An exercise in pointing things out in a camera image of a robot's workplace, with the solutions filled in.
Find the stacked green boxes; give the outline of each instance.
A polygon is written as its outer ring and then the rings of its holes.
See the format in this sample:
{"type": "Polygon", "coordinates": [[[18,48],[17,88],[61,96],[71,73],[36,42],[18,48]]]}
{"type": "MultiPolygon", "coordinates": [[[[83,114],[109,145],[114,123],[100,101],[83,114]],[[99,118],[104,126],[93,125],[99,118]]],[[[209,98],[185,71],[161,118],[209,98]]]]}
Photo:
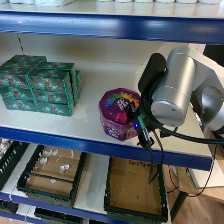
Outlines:
{"type": "Polygon", "coordinates": [[[73,101],[76,106],[80,96],[81,73],[80,71],[75,70],[74,63],[41,62],[38,64],[37,69],[48,69],[68,72],[73,93],[73,101]]]}
{"type": "Polygon", "coordinates": [[[34,69],[28,82],[39,112],[72,116],[75,105],[69,72],[34,69]]]}
{"type": "Polygon", "coordinates": [[[37,111],[27,76],[41,61],[46,57],[15,55],[0,67],[0,94],[8,110],[37,111]]]}
{"type": "Polygon", "coordinates": [[[71,116],[80,85],[74,63],[47,62],[45,56],[15,55],[0,67],[0,94],[9,110],[71,116]]]}

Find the black cable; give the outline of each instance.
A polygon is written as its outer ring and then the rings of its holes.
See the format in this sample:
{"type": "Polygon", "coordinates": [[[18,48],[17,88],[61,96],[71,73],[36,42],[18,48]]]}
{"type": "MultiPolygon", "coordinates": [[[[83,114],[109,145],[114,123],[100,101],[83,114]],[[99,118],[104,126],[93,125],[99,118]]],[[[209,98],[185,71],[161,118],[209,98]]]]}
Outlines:
{"type": "Polygon", "coordinates": [[[147,102],[148,100],[144,99],[145,101],[143,102],[142,97],[140,97],[139,99],[139,103],[141,104],[141,108],[143,109],[144,115],[150,120],[150,122],[156,127],[159,128],[160,130],[162,130],[163,132],[166,132],[172,136],[175,136],[177,138],[181,138],[187,141],[191,141],[191,142],[197,142],[197,143],[202,143],[202,144],[218,144],[218,145],[224,145],[224,140],[214,140],[214,139],[203,139],[203,138],[195,138],[192,136],[188,136],[188,135],[183,135],[174,131],[171,131],[167,128],[164,128],[157,120],[156,118],[152,115],[152,113],[148,112],[147,109],[145,108],[145,102],[147,102]]]}
{"type": "MultiPolygon", "coordinates": [[[[162,151],[162,157],[161,157],[161,162],[160,162],[160,165],[162,166],[162,164],[163,164],[163,159],[164,159],[164,151],[163,151],[163,146],[162,146],[162,143],[160,142],[160,140],[159,140],[159,137],[158,137],[158,135],[156,134],[156,132],[155,131],[153,131],[153,134],[154,134],[154,136],[155,136],[155,138],[156,138],[156,140],[157,140],[157,142],[158,142],[158,144],[159,144],[159,146],[160,146],[160,149],[161,149],[161,151],[162,151]]],[[[155,175],[153,176],[153,178],[151,178],[151,173],[150,173],[150,183],[156,178],[156,176],[159,174],[159,170],[157,169],[157,171],[156,171],[156,173],[155,173],[155,175]]]]}
{"type": "MultiPolygon", "coordinates": [[[[207,187],[208,181],[209,181],[209,179],[210,179],[210,177],[211,177],[211,174],[212,174],[213,166],[214,166],[214,163],[215,163],[216,149],[217,149],[217,145],[216,145],[216,147],[215,147],[215,151],[214,151],[214,155],[213,155],[213,160],[212,160],[212,165],[211,165],[211,168],[210,168],[210,173],[209,173],[208,179],[207,179],[207,181],[206,181],[206,183],[205,183],[205,186],[203,187],[203,189],[201,190],[201,192],[199,192],[198,194],[196,194],[196,195],[190,195],[190,194],[188,194],[187,197],[195,198],[195,197],[198,197],[199,195],[201,195],[201,194],[204,192],[205,188],[207,187]]],[[[171,173],[170,173],[170,168],[169,168],[169,175],[170,175],[170,180],[171,180],[171,182],[172,182],[172,184],[173,184],[173,186],[174,186],[173,191],[174,191],[174,190],[178,190],[179,192],[181,192],[181,191],[178,189],[178,187],[177,187],[177,186],[174,184],[174,182],[173,182],[173,179],[172,179],[172,177],[171,177],[171,173]]]]}
{"type": "Polygon", "coordinates": [[[176,190],[176,188],[174,188],[172,191],[167,191],[166,193],[170,194],[170,193],[174,192],[175,190],[176,190]]]}

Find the black plastic tray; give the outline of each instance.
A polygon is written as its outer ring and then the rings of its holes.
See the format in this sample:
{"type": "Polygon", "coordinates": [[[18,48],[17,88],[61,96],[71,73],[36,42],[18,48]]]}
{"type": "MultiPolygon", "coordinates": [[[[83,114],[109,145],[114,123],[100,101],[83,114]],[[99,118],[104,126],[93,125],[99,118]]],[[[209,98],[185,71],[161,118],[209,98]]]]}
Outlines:
{"type": "Polygon", "coordinates": [[[2,190],[5,183],[8,181],[12,171],[20,161],[28,145],[29,143],[14,141],[9,146],[5,155],[0,159],[0,190],[2,190]]]}
{"type": "Polygon", "coordinates": [[[67,208],[72,208],[74,205],[75,197],[77,194],[79,181],[82,175],[82,170],[85,164],[86,159],[86,153],[81,153],[79,164],[76,170],[76,174],[74,176],[73,181],[73,187],[70,192],[70,197],[65,197],[62,195],[57,195],[53,193],[48,193],[40,190],[33,190],[26,188],[26,182],[29,179],[29,174],[31,173],[33,168],[35,167],[35,164],[37,160],[39,159],[40,155],[42,154],[42,151],[44,149],[43,145],[38,145],[37,149],[33,153],[30,161],[27,163],[25,170],[23,171],[18,183],[17,183],[17,189],[19,191],[23,191],[30,200],[39,201],[47,204],[53,204],[53,205],[59,205],[67,208]]]}
{"type": "Polygon", "coordinates": [[[82,218],[67,215],[59,212],[36,208],[34,215],[42,219],[42,221],[50,224],[81,224],[82,218]]]}
{"type": "Polygon", "coordinates": [[[112,160],[113,158],[111,157],[109,162],[109,167],[108,167],[106,190],[105,190],[105,196],[104,196],[104,210],[107,212],[107,216],[111,219],[117,219],[117,220],[121,220],[125,222],[138,223],[138,224],[139,223],[140,224],[145,224],[145,223],[159,224],[162,222],[167,222],[168,209],[167,209],[166,191],[164,187],[162,166],[157,165],[157,169],[159,171],[159,174],[157,176],[159,180],[158,191],[160,192],[162,215],[154,215],[150,213],[144,213],[144,212],[110,206],[110,172],[112,167],[112,160]]]}
{"type": "Polygon", "coordinates": [[[0,211],[5,213],[15,214],[18,209],[18,204],[0,200],[0,211]]]}

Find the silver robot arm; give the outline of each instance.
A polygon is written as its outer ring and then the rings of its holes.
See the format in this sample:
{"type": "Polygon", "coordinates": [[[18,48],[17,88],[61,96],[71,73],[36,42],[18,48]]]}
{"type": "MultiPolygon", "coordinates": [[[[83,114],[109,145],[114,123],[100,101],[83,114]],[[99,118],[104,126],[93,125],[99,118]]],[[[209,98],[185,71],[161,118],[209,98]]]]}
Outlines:
{"type": "Polygon", "coordinates": [[[164,125],[181,126],[194,92],[202,124],[224,134],[223,86],[223,67],[189,47],[174,48],[167,59],[167,74],[153,94],[152,114],[164,125]]]}

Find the candy tin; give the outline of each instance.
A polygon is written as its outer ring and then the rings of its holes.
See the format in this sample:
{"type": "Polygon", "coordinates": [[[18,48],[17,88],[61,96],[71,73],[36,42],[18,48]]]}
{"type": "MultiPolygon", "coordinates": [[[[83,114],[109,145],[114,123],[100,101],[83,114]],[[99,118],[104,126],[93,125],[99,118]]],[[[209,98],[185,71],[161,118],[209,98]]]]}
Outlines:
{"type": "Polygon", "coordinates": [[[104,132],[111,137],[124,141],[137,135],[133,124],[127,122],[124,108],[132,101],[139,106],[139,94],[124,88],[110,90],[99,102],[100,120],[104,132]]]}

